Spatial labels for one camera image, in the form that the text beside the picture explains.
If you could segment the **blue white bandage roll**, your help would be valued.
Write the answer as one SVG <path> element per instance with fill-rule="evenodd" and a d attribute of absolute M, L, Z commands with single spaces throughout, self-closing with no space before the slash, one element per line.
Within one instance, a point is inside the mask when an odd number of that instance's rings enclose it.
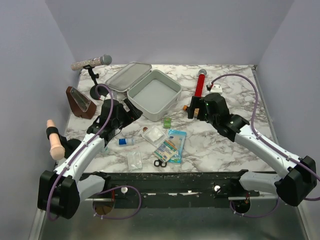
<path fill-rule="evenodd" d="M 135 144 L 135 139 L 134 138 L 119 138 L 117 141 L 119 146 L 129 146 L 129 145 L 134 145 Z"/>

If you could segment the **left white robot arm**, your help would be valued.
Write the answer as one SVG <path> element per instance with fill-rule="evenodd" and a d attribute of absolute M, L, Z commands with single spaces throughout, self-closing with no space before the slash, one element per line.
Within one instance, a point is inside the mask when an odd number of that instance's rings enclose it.
<path fill-rule="evenodd" d="M 115 137 L 116 130 L 122 130 L 142 116 L 128 99 L 123 103 L 106 99 L 100 115 L 86 131 L 84 139 L 63 163 L 53 171 L 44 171 L 39 178 L 37 207 L 47 214 L 70 219 L 79 205 L 93 195 L 107 197 L 111 185 L 106 177 L 92 173 L 86 178 L 82 175 L 89 163 Z"/>

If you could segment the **green small medicine box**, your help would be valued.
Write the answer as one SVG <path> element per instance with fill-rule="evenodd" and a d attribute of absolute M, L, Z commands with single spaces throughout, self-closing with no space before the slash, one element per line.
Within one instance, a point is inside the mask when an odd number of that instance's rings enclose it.
<path fill-rule="evenodd" d="M 172 122 L 172 119 L 170 117 L 165 117 L 163 119 L 163 127 L 165 129 L 170 129 L 171 128 L 171 122 Z"/>

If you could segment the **blue cotton swab bag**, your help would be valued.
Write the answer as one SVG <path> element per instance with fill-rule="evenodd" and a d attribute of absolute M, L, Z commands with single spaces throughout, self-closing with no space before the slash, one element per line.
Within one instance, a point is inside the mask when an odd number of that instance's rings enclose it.
<path fill-rule="evenodd" d="M 169 163 L 180 164 L 182 162 L 182 151 L 187 133 L 174 129 L 168 130 L 168 138 L 175 145 L 177 152 L 170 158 Z"/>

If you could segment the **white gauze pad packet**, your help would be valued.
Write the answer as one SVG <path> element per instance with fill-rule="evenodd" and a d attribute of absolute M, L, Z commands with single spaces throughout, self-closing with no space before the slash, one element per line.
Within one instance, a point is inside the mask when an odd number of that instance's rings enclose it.
<path fill-rule="evenodd" d="M 159 146 L 167 139 L 167 135 L 155 125 L 148 127 L 141 136 L 155 147 Z"/>

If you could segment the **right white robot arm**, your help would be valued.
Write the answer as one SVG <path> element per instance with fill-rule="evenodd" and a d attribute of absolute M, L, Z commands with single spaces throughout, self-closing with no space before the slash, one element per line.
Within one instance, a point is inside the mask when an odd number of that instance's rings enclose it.
<path fill-rule="evenodd" d="M 186 108 L 187 117 L 212 125 L 217 132 L 237 143 L 267 163 L 274 171 L 258 173 L 245 171 L 230 183 L 230 191 L 241 196 L 247 191 L 278 195 L 286 204 L 297 207 L 316 187 L 316 163 L 306 156 L 300 158 L 271 140 L 265 139 L 246 119 L 229 112 L 226 100 L 219 93 L 205 97 L 193 96 Z"/>

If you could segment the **grey medicine kit box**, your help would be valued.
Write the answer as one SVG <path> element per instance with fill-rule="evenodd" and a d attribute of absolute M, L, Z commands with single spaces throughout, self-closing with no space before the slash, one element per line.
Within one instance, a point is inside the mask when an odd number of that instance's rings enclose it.
<path fill-rule="evenodd" d="M 151 64 L 130 62 L 110 77 L 105 84 L 128 100 L 152 122 L 159 121 L 178 103 L 182 86 Z"/>

